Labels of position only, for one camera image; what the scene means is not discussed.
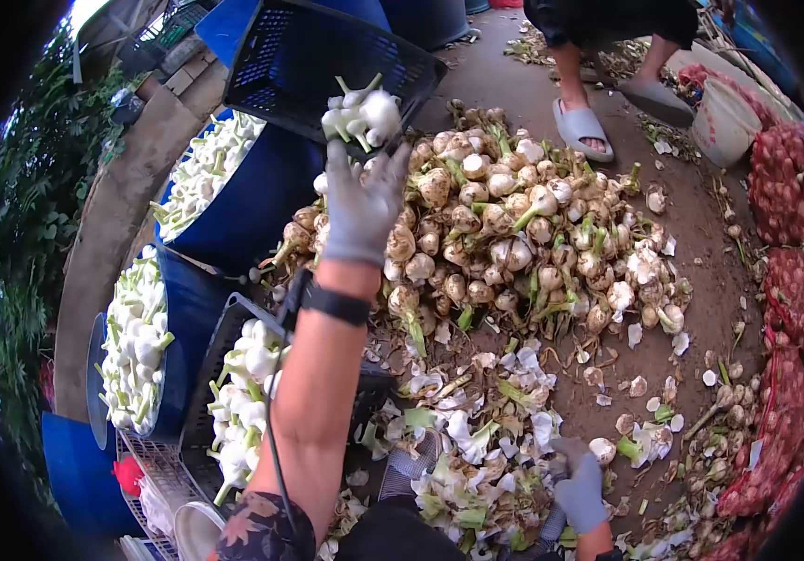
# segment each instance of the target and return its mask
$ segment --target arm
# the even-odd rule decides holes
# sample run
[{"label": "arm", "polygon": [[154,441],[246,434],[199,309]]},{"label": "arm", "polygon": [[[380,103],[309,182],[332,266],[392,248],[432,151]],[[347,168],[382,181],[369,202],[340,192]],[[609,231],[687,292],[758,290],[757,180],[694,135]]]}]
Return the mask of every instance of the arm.
[{"label": "arm", "polygon": [[554,499],[577,533],[577,561],[594,561],[614,549],[608,513],[601,502],[601,466],[581,440],[558,438],[554,450],[565,455],[570,478],[554,486]]},{"label": "arm", "polygon": [[[324,261],[318,265],[315,282],[371,300],[380,286],[380,270],[372,264]],[[308,515],[318,542],[328,530],[337,501],[366,333],[365,326],[353,327],[313,309],[300,311],[294,347],[278,388],[280,398],[271,408],[287,493]],[[247,486],[250,490],[280,495],[267,439]]]},{"label": "arm", "polygon": [[[387,237],[402,209],[411,148],[385,153],[363,187],[340,141],[328,145],[330,236],[315,282],[370,301],[380,288]],[[300,312],[295,341],[271,407],[271,426],[284,484],[305,511],[316,545],[328,531],[343,471],[343,454],[358,384],[365,326],[354,327],[313,309]],[[245,494],[279,495],[268,439]]]}]

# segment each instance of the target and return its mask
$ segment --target gray work glove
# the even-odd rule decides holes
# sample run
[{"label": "gray work glove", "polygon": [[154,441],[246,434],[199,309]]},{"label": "gray work glove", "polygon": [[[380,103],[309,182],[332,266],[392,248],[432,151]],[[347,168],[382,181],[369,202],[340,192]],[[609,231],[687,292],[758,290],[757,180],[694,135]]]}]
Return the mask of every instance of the gray work glove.
[{"label": "gray work glove", "polygon": [[361,168],[350,170],[342,141],[328,144],[328,214],[330,233],[322,259],[363,261],[383,268],[387,237],[399,213],[411,146],[402,144],[390,159],[376,156],[362,186]]},{"label": "gray work glove", "polygon": [[567,514],[578,534],[598,528],[608,520],[601,502],[601,466],[595,454],[577,438],[557,438],[550,442],[554,451],[565,455],[570,477],[554,486],[554,500]]}]

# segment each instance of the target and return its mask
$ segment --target black pants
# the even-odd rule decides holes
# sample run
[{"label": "black pants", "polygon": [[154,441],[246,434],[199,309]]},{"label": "black pants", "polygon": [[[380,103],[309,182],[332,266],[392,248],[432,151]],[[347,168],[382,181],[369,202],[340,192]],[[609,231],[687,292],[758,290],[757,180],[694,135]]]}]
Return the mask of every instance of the black pants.
[{"label": "black pants", "polygon": [[698,29],[688,0],[525,0],[523,11],[549,47],[571,42],[597,49],[656,34],[691,49]]},{"label": "black pants", "polygon": [[[442,532],[421,519],[415,500],[394,496],[374,504],[340,540],[336,561],[469,561]],[[534,561],[561,561],[549,552]]]}]

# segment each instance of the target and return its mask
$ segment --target soil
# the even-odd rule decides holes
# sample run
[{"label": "soil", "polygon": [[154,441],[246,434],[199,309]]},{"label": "soil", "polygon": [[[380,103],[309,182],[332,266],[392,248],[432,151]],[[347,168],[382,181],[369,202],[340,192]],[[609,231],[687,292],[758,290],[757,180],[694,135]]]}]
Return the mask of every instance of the soil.
[{"label": "soil", "polygon": [[[459,98],[467,107],[505,108],[512,130],[523,127],[529,129],[534,138],[544,137],[554,146],[564,146],[554,125],[552,102],[558,96],[558,91],[548,78],[548,67],[524,65],[502,54],[506,41],[519,36],[518,28],[522,19],[520,10],[491,10],[479,14],[473,18],[473,26],[482,30],[481,39],[473,44],[456,43],[453,49],[436,53],[450,64],[451,69],[418,115],[414,123],[416,129],[428,133],[450,129],[452,120],[446,112],[445,102]],[[692,62],[691,52],[680,54],[682,64]],[[742,362],[745,379],[761,372],[765,363],[761,358],[762,349],[757,333],[762,323],[760,309],[754,299],[756,287],[740,263],[734,243],[725,233],[721,211],[711,195],[711,175],[720,176],[721,172],[705,158],[702,158],[700,166],[696,166],[665,154],[658,155],[640,129],[637,109],[618,92],[594,89],[591,85],[588,87],[589,102],[617,155],[614,163],[593,167],[615,177],[628,173],[633,162],[640,162],[643,165],[640,180],[644,186],[652,182],[664,185],[669,205],[666,213],[656,220],[677,239],[674,265],[679,275],[687,276],[695,289],[686,313],[686,331],[692,342],[688,351],[677,359],[676,365],[669,362],[672,354],[671,336],[661,330],[645,331],[642,342],[634,350],[626,344],[625,330],[620,338],[610,334],[602,337],[601,347],[610,347],[618,354],[614,365],[604,369],[607,393],[614,399],[610,407],[602,408],[596,404],[598,389],[586,385],[581,375],[582,365],[574,361],[567,371],[562,371],[553,359],[546,363],[546,370],[558,375],[553,407],[565,419],[562,433],[565,436],[579,436],[586,441],[604,436],[616,442],[620,435],[614,428],[614,422],[622,413],[633,413],[640,423],[642,420],[653,420],[653,415],[645,410],[645,403],[648,398],[660,396],[664,380],[670,375],[678,380],[680,377],[684,379],[678,385],[676,408],[686,417],[686,427],[700,417],[702,411],[713,402],[714,393],[700,380],[700,374],[705,370],[704,352],[710,349],[724,357],[730,353],[734,321],[744,320],[747,324],[745,335],[734,353],[734,360]],[[656,160],[664,164],[663,170],[656,169]],[[739,182],[746,172],[728,173],[722,179],[734,201],[732,207],[739,224],[747,234],[751,234],[754,230],[753,219],[747,207],[744,187]],[[645,208],[643,197],[635,197],[631,202],[646,216],[651,214]],[[746,254],[749,249],[746,243]],[[746,298],[747,310],[739,307],[739,298],[742,296]],[[636,320],[635,316],[627,317],[626,324]],[[469,363],[472,353],[479,351],[495,352],[501,356],[509,333],[503,330],[501,334],[496,334],[482,323],[469,336],[478,350],[471,350],[458,331],[454,332],[453,339],[453,344],[462,347],[458,352],[448,352],[430,338],[430,365],[465,365]],[[543,339],[541,341],[543,348],[553,346],[561,360],[565,361],[573,350],[573,344],[567,340],[569,336],[563,339],[565,341],[560,345]],[[609,358],[606,352],[603,357],[595,357],[595,360],[601,363]],[[389,365],[392,370],[399,372],[401,351],[389,357]],[[449,368],[448,372],[454,372],[454,369]],[[648,381],[648,392],[644,397],[630,398],[626,391],[617,389],[621,381],[632,380],[637,375],[644,376]],[[632,532],[632,539],[638,539],[642,534],[643,521],[659,517],[669,503],[679,498],[682,488],[678,482],[664,486],[659,479],[670,460],[683,456],[681,448],[677,434],[669,455],[664,460],[656,461],[637,484],[637,476],[642,470],[630,467],[628,460],[623,457],[618,456],[614,460],[611,468],[618,475],[617,482],[614,492],[605,499],[617,505],[621,496],[631,497],[629,514],[611,523],[615,535]],[[369,486],[362,490],[376,492],[382,462],[373,464],[367,461],[366,455],[359,458],[356,454],[349,463],[366,467],[372,472]],[[643,499],[648,499],[649,504],[644,515],[639,516],[637,511]]]}]

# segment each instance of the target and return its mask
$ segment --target green plant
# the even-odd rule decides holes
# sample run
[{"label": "green plant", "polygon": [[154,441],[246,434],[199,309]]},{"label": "green plant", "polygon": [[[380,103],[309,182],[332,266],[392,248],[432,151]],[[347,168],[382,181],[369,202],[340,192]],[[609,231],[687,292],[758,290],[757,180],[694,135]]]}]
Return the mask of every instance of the green plant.
[{"label": "green plant", "polygon": [[0,136],[0,427],[47,503],[40,442],[40,349],[55,337],[63,268],[101,161],[123,150],[109,99],[113,67],[96,84],[72,81],[67,23],[31,70]]}]

